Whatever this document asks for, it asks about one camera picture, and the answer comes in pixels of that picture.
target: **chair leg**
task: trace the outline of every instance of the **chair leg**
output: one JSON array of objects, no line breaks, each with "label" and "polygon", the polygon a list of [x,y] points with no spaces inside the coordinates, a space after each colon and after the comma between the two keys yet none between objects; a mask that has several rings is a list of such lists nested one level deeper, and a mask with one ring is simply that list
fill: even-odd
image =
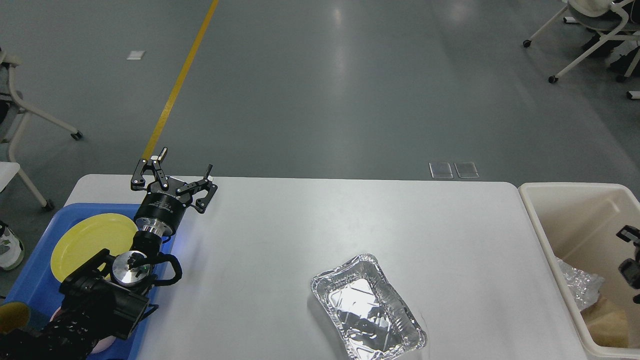
[{"label": "chair leg", "polygon": [[57,119],[56,117],[54,117],[51,114],[48,114],[38,108],[36,108],[35,106],[33,106],[32,104],[22,100],[22,98],[20,98],[18,96],[18,93],[15,91],[15,86],[13,84],[13,79],[15,78],[15,67],[14,66],[9,66],[9,80],[8,82],[8,88],[9,88],[9,94],[11,95],[12,100],[21,108],[24,108],[27,111],[30,111],[36,115],[38,115],[39,117],[42,117],[45,120],[48,120],[50,122],[52,122],[53,124],[56,124],[60,127],[62,127],[63,129],[66,129],[67,131],[70,131],[72,136],[76,135],[78,136],[78,138],[82,137],[82,134],[80,133],[80,131],[78,129],[76,129],[75,127],[67,124],[66,122]]},{"label": "chair leg", "polygon": [[587,56],[589,56],[592,52],[596,51],[600,46],[602,46],[602,44],[606,43],[607,41],[609,41],[610,38],[612,38],[617,32],[610,32],[608,34],[606,34],[603,37],[600,37],[600,40],[595,43],[592,47],[590,47],[587,51],[585,51],[584,53],[582,53],[580,56],[578,56],[577,59],[573,60],[571,62],[571,64],[567,65],[564,69],[560,70],[560,72],[558,72],[555,76],[551,76],[549,78],[549,82],[551,82],[551,78],[555,78],[556,81],[558,78],[560,78],[562,75],[565,75],[569,70],[573,69],[576,65],[578,65],[582,60],[584,60]]},{"label": "chair leg", "polygon": [[634,56],[633,61],[631,61],[631,63],[629,64],[629,68],[625,72],[625,78],[628,78],[629,76],[631,76],[633,71],[636,69],[636,65],[638,65],[638,61],[639,60],[640,60],[640,51],[638,51],[636,53],[636,55]]},{"label": "chair leg", "polygon": [[549,19],[549,21],[547,21],[544,25],[542,25],[542,27],[540,29],[538,29],[533,35],[531,35],[528,40],[525,40],[524,47],[529,47],[529,45],[531,45],[531,42],[533,41],[533,39],[535,39],[538,35],[540,35],[547,27],[549,27],[549,25],[551,25],[553,22],[555,22],[560,16],[562,16],[562,14],[564,14],[564,12],[567,9],[568,9],[568,5],[565,6],[564,8],[562,8],[562,10],[560,10],[551,19]]},{"label": "chair leg", "polygon": [[629,100],[639,100],[640,99],[640,91],[628,91],[627,99]]},{"label": "chair leg", "polygon": [[[24,134],[27,126],[29,125],[29,121],[31,120],[31,112],[27,111],[20,120],[20,124],[18,128],[15,130],[11,141],[9,141],[9,148],[7,149],[7,158],[9,161],[16,163],[15,161],[15,150],[18,147],[18,143]],[[44,196],[38,191],[38,188],[33,184],[31,179],[24,172],[22,167],[18,170],[18,175],[22,179],[22,182],[27,186],[27,189],[33,194],[36,200],[40,203],[41,207],[47,211],[53,209],[53,203],[51,201],[47,201]]]}]

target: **blue tray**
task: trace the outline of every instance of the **blue tray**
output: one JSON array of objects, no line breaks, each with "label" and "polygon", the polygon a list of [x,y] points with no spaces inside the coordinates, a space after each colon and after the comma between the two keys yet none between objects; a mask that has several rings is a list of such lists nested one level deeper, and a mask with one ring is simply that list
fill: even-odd
[{"label": "blue tray", "polygon": [[[49,317],[60,307],[64,296],[58,292],[60,283],[51,273],[51,253],[58,240],[80,221],[103,213],[118,213],[133,218],[139,204],[72,204],[60,209],[53,216],[38,245],[24,265],[5,302],[21,301],[31,308],[30,325],[41,329]],[[173,238],[165,243],[162,251],[171,251]],[[156,267],[162,274],[164,264]],[[151,289],[149,299],[153,300],[157,288]],[[142,342],[147,322],[142,321],[128,340],[116,339],[107,350],[89,355],[89,360],[135,359]]]}]

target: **brown paper bag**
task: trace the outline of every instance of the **brown paper bag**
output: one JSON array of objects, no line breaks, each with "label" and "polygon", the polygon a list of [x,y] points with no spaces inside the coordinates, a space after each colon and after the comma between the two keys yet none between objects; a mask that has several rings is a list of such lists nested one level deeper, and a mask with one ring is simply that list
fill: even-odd
[{"label": "brown paper bag", "polygon": [[598,302],[582,310],[582,319],[593,341],[601,347],[629,346],[629,324],[625,311],[600,296]]}]

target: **yellow plate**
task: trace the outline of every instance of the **yellow plate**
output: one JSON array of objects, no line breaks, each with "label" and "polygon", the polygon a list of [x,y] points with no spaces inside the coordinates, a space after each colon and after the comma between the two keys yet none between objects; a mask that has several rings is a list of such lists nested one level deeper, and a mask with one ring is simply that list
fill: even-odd
[{"label": "yellow plate", "polygon": [[87,218],[69,229],[51,254],[51,272],[59,282],[102,249],[111,255],[128,251],[138,228],[124,215],[106,213]]}]

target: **white table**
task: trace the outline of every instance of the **white table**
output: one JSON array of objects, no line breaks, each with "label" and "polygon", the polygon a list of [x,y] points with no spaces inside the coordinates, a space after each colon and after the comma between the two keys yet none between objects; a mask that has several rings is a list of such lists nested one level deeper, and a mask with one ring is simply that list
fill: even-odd
[{"label": "white table", "polygon": [[13,177],[20,170],[20,164],[18,163],[10,163],[7,161],[0,161],[0,190],[4,189],[5,186],[13,179]]},{"label": "white table", "polygon": [[[138,203],[130,176],[73,202]],[[184,177],[192,181],[197,177]],[[346,359],[309,282],[364,252],[426,328],[401,359],[585,359],[517,189],[507,183],[218,177],[185,215],[138,359]]]}]

